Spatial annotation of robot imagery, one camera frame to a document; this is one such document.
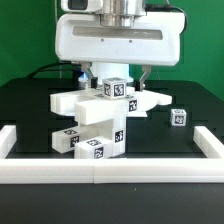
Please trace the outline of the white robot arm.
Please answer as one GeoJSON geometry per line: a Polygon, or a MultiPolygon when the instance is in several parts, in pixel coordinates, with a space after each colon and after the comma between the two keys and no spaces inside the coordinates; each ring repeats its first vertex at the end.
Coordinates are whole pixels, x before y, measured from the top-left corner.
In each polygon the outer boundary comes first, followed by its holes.
{"type": "Polygon", "coordinates": [[[61,0],[64,15],[56,26],[55,51],[62,61],[82,66],[92,78],[93,63],[140,65],[138,90],[153,66],[174,66],[186,13],[169,3],[145,0],[61,0]]]}

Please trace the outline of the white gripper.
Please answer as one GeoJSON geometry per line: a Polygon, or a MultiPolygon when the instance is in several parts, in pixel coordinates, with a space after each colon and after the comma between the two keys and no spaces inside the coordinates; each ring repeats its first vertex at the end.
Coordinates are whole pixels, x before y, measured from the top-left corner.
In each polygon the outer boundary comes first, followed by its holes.
{"type": "Polygon", "coordinates": [[[98,78],[91,62],[143,65],[136,91],[144,90],[152,66],[173,66],[180,57],[182,13],[150,12],[138,17],[130,28],[105,27],[92,14],[65,14],[57,24],[55,51],[61,60],[83,62],[88,85],[96,89],[98,78]]]}

